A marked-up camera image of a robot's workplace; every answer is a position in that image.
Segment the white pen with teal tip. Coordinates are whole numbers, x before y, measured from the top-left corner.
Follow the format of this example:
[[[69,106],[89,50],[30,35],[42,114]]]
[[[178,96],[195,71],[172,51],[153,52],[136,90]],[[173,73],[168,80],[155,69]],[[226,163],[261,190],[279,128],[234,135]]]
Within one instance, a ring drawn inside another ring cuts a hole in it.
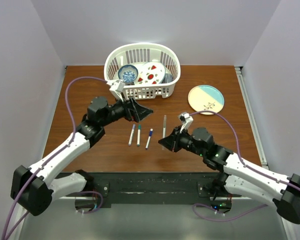
[[[137,147],[141,145],[141,128],[142,128],[141,124],[139,124],[137,128],[137,141],[136,141]]]

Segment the white pen with blue end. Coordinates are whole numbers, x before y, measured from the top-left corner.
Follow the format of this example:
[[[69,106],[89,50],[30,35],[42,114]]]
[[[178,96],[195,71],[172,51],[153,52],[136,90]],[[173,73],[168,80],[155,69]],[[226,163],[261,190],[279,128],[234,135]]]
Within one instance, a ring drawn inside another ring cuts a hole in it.
[[[131,146],[131,145],[132,145],[133,138],[134,138],[135,128],[136,128],[136,124],[134,123],[134,124],[132,125],[132,128],[131,128],[131,132],[130,132],[130,136],[129,136],[129,140],[128,140],[128,146]]]

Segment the grey green pen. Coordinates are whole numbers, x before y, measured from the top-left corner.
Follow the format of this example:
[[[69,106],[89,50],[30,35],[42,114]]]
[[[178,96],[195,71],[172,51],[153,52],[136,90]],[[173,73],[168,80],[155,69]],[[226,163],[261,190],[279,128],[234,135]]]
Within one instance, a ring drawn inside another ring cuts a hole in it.
[[[162,128],[162,138],[166,137],[166,128],[167,128],[167,115],[163,117],[163,128]]]

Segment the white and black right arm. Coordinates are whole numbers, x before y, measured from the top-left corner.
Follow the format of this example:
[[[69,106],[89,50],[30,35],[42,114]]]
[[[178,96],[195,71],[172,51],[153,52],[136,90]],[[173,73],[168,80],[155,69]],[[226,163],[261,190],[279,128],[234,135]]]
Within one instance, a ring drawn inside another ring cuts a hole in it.
[[[213,192],[220,197],[227,193],[254,199],[268,205],[287,221],[300,224],[300,176],[287,176],[272,172],[215,143],[204,128],[196,128],[192,134],[180,126],[158,141],[171,152],[181,149],[202,157],[212,170],[219,171],[213,181]]]

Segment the white pen with dark-blue tip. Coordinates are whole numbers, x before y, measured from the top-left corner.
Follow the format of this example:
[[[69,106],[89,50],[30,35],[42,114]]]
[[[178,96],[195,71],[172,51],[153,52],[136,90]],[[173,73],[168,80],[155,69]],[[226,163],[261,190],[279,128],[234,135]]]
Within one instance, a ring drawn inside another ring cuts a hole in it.
[[[152,134],[153,134],[153,130],[154,130],[153,128],[151,128],[149,130],[148,138],[147,138],[146,145],[145,145],[146,150],[148,150],[148,148],[149,148],[151,137],[152,137]]]

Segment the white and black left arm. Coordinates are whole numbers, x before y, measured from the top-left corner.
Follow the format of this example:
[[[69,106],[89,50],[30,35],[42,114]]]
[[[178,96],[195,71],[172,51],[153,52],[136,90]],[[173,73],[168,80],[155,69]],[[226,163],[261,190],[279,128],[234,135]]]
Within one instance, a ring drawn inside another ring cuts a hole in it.
[[[95,97],[75,131],[54,151],[30,167],[19,166],[13,173],[10,196],[33,216],[42,214],[53,199],[71,193],[89,196],[94,184],[83,172],[73,174],[59,193],[52,186],[58,174],[75,158],[92,148],[104,135],[105,126],[123,118],[139,123],[154,111],[133,98],[109,104],[104,96]]]

